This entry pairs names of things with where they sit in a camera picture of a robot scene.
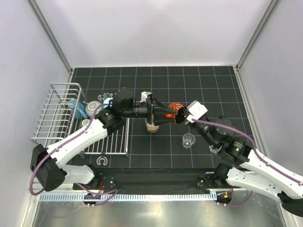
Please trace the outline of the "orange black ceramic cup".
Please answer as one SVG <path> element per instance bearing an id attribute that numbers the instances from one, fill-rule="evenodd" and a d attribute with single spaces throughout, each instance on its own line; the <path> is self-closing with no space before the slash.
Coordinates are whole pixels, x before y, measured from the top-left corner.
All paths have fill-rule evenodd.
<path id="1" fill-rule="evenodd" d="M 174 122 L 177 124 L 180 124 L 185 120 L 184 110 L 186 107 L 182 103 L 173 102 L 169 105 L 169 108 L 174 110 L 175 113 L 165 113 L 165 117 L 174 119 Z"/>

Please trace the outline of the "light blue tall mug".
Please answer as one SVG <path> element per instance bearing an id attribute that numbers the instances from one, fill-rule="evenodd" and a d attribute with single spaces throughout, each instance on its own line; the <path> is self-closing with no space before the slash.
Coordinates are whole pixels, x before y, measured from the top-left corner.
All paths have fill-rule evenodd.
<path id="1" fill-rule="evenodd" d="M 112 104 L 112 101 L 113 101 L 113 98 L 112 97 L 108 97 L 106 98 L 104 101 L 103 101 L 103 109 L 107 108 L 108 106 L 111 106 Z"/>

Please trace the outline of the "grey ceramic mug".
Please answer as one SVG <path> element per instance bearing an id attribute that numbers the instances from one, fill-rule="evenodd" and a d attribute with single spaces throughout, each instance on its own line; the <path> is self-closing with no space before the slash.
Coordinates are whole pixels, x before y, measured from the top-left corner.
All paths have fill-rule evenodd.
<path id="1" fill-rule="evenodd" d="M 95 109 L 100 106 L 101 103 L 99 101 L 91 101 L 86 105 L 85 112 L 86 115 L 91 118 Z"/>

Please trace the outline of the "mint green cup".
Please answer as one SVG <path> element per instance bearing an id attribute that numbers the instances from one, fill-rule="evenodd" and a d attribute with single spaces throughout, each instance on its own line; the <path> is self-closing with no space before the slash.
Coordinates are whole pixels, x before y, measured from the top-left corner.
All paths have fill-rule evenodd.
<path id="1" fill-rule="evenodd" d="M 90 125 L 90 119 L 84 119 L 81 122 L 82 127 L 88 127 Z"/>

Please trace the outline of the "blue ceramic mug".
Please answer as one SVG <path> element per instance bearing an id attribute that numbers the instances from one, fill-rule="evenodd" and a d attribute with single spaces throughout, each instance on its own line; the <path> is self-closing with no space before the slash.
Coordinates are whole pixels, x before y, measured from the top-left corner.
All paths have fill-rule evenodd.
<path id="1" fill-rule="evenodd" d="M 83 103 L 78 102 L 76 99 L 71 99 L 68 102 L 68 109 L 75 119 L 87 119 L 86 107 Z"/>

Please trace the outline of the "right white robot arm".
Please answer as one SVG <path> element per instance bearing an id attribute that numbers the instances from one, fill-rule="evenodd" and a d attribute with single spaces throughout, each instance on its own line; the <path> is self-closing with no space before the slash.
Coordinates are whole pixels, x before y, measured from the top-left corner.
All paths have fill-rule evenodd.
<path id="1" fill-rule="evenodd" d="M 302 176 L 258 151 L 254 140 L 234 128 L 226 118 L 210 122 L 189 115 L 187 122 L 209 144 L 209 149 L 224 160 L 214 171 L 216 186 L 241 187 L 263 194 L 280 203 L 286 211 L 302 217 Z"/>

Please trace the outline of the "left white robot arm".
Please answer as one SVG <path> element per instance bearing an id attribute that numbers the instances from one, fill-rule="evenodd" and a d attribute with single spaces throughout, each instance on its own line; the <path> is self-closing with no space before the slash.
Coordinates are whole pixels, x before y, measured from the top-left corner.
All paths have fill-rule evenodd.
<path id="1" fill-rule="evenodd" d="M 121 88 L 113 94 L 108 104 L 102 103 L 94 110 L 86 126 L 46 148 L 42 144 L 36 145 L 30 163 L 33 172 L 30 193 L 36 195 L 32 186 L 35 179 L 46 192 L 64 183 L 81 183 L 92 190 L 98 188 L 100 177 L 93 167 L 68 165 L 73 157 L 122 128 L 128 118 L 144 118 L 151 126 L 174 121 L 175 110 L 161 103 L 151 92 L 143 92 L 142 96 L 143 100 L 137 102 L 132 89 Z"/>

